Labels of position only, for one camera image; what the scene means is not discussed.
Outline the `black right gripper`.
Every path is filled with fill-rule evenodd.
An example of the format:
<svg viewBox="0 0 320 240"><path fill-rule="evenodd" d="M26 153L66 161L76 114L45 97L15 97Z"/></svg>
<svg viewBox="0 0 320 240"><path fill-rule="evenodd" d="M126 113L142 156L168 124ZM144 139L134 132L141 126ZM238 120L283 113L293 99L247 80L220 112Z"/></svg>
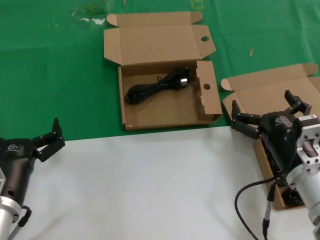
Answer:
<svg viewBox="0 0 320 240"><path fill-rule="evenodd" d="M279 169L285 173L295 167L297 158L297 133L293 130L296 117L301 112L309 116L311 105L286 90L284 97L289 104L285 111L257 114L242 113L236 100L232 101L231 128L254 140L261 137Z"/></svg>

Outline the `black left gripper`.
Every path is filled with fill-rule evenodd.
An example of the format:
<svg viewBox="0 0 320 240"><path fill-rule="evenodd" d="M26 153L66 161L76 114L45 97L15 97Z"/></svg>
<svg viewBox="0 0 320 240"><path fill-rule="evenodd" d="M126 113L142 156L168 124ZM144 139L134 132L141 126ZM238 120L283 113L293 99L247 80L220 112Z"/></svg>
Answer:
<svg viewBox="0 0 320 240"><path fill-rule="evenodd" d="M28 138L0 139L0 168L5 176L0 195L23 204L35 161L45 162L65 146L62 128L55 118L52 131Z"/></svg>

